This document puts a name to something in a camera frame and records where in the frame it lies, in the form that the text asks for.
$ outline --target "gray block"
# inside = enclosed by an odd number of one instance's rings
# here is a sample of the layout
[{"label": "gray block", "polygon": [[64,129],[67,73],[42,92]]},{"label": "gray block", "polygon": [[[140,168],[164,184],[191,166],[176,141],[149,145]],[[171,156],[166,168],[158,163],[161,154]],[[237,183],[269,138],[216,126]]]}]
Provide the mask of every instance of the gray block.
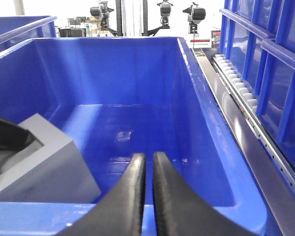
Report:
[{"label": "gray block", "polygon": [[0,202],[90,203],[100,190],[73,140],[36,114],[35,141],[0,166]]}]

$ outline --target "ceiling-mounted camera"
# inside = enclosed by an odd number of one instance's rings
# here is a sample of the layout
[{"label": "ceiling-mounted camera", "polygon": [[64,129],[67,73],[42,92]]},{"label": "ceiling-mounted camera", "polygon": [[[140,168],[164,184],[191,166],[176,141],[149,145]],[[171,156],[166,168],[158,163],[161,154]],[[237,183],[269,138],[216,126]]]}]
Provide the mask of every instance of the ceiling-mounted camera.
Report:
[{"label": "ceiling-mounted camera", "polygon": [[184,13],[188,13],[189,21],[189,33],[198,33],[198,24],[205,19],[206,10],[204,8],[198,7],[196,3],[183,10]]},{"label": "ceiling-mounted camera", "polygon": [[109,17],[112,11],[114,10],[108,7],[108,1],[101,1],[99,6],[90,8],[90,14],[92,16],[94,16],[96,19],[102,19],[100,26],[116,36],[117,31],[109,28]]}]

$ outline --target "blue plastic bin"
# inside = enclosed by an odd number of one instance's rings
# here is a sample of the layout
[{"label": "blue plastic bin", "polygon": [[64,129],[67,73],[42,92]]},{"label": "blue plastic bin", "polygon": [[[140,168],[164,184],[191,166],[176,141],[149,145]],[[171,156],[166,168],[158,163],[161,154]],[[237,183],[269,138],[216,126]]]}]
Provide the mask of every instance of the blue plastic bin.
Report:
[{"label": "blue plastic bin", "polygon": [[261,42],[275,38],[281,0],[226,1],[223,14],[220,51],[230,59],[245,85],[259,96],[266,52]]},{"label": "blue plastic bin", "polygon": [[257,114],[295,169],[295,0],[285,1],[268,52]]},{"label": "blue plastic bin", "polygon": [[[156,151],[166,152],[192,188],[218,211],[264,234],[266,207],[183,39],[32,39],[2,52],[0,115],[20,122],[35,113],[73,138],[103,194],[122,175],[132,153],[147,155],[143,235],[156,235]],[[77,216],[74,205],[54,211],[44,204],[0,204],[9,206],[25,223],[21,228],[21,220],[9,220],[11,213],[1,210],[2,235],[21,230],[36,235],[41,225],[49,234],[65,227],[66,218],[72,222],[90,208],[85,205]],[[39,212],[46,217],[36,217]],[[49,228],[51,218],[57,219],[56,227]]]},{"label": "blue plastic bin", "polygon": [[54,16],[0,17],[0,52],[29,38],[55,37]]}]

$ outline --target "white roller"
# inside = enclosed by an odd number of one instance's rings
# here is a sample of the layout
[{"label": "white roller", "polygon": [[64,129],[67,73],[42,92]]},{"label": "white roller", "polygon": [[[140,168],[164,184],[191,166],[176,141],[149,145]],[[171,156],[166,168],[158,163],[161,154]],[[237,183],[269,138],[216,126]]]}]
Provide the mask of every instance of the white roller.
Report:
[{"label": "white roller", "polygon": [[235,74],[235,72],[233,70],[227,70],[227,71],[225,71],[225,74],[226,74],[226,76],[228,76],[228,75]]},{"label": "white roller", "polygon": [[245,84],[243,82],[240,82],[240,83],[235,83],[235,86],[240,89],[240,88],[244,88],[245,87]]},{"label": "white roller", "polygon": [[231,67],[230,66],[223,66],[222,70],[225,72],[225,71],[231,70]]},{"label": "white roller", "polygon": [[252,111],[253,111],[254,113],[256,113],[256,112],[257,112],[257,106],[253,106],[253,107],[252,107]]},{"label": "white roller", "polygon": [[229,78],[230,80],[239,79],[237,74],[230,74],[230,75],[227,76],[227,78]]},{"label": "white roller", "polygon": [[220,67],[229,66],[228,63],[220,63]]},{"label": "white roller", "polygon": [[253,95],[252,93],[250,93],[250,92],[248,92],[248,93],[244,93],[242,96],[244,97],[244,99],[245,99],[246,101],[248,101],[248,100],[250,100],[250,99],[254,99],[254,95]]},{"label": "white roller", "polygon": [[240,88],[240,89],[239,89],[239,92],[240,92],[241,94],[249,93],[249,89],[246,88],[246,87],[244,87],[244,88]]},{"label": "white roller", "polygon": [[225,60],[225,58],[223,58],[223,57],[216,58],[216,61],[217,61],[217,62],[219,62],[219,61],[221,61],[221,60]]},{"label": "white roller", "polygon": [[254,107],[254,106],[257,106],[258,105],[258,101],[255,98],[254,99],[248,99],[247,102],[248,102],[248,105],[250,107]]}]

